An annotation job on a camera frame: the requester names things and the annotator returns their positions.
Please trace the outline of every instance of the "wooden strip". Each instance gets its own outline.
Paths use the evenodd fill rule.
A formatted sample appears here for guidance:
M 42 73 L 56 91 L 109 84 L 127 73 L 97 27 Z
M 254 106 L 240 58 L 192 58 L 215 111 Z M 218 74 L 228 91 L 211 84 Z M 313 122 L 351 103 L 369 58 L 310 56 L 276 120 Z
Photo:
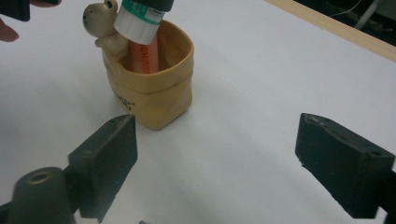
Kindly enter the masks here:
M 265 0 L 305 21 L 396 62 L 396 47 L 292 0 Z

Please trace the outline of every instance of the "animal figurine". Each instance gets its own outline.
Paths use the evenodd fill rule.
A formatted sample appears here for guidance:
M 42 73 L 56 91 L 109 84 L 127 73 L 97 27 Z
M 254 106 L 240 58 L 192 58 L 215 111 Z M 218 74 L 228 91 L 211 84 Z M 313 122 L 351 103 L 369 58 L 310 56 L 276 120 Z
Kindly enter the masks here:
M 116 0 L 90 4 L 84 10 L 82 22 L 88 34 L 98 38 L 96 47 L 108 49 L 118 59 L 127 54 L 128 39 L 114 29 L 117 9 Z

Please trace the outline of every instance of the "black object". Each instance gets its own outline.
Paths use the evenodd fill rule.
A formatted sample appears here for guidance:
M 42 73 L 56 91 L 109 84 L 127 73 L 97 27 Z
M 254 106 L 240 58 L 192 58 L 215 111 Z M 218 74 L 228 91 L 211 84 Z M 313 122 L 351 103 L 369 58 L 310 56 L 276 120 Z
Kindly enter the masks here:
M 78 209 L 102 222 L 136 160 L 134 116 L 111 119 L 69 154 L 63 171 L 47 167 L 22 177 L 12 202 L 0 206 L 0 223 L 71 224 Z
M 378 206 L 388 220 L 396 217 L 395 156 L 382 147 L 330 119 L 302 114 L 295 153 L 352 217 L 374 218 Z
M 58 5 L 61 0 L 40 0 L 41 2 Z M 0 0 L 0 14 L 19 21 L 30 20 L 29 0 Z
M 168 12 L 172 9 L 174 0 L 134 0 L 134 2 L 155 8 L 159 11 Z

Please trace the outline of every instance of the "figurine head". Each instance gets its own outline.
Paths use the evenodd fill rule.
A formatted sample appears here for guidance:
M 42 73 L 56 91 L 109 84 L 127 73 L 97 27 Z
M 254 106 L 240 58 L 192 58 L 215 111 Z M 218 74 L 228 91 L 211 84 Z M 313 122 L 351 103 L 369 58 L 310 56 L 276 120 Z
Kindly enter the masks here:
M 88 5 L 82 16 L 82 22 L 88 34 L 98 38 L 114 35 L 114 21 L 117 17 L 116 0 L 105 0 L 104 3 Z

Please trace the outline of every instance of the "orange tube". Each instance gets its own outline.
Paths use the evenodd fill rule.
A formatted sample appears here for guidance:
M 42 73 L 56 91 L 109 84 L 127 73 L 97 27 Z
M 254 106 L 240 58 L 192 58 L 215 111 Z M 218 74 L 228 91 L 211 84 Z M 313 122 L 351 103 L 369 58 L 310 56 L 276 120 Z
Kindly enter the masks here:
M 151 44 L 149 45 L 141 45 L 133 41 L 129 41 L 129 54 L 131 55 L 133 72 L 144 74 L 158 72 L 157 35 L 154 36 Z

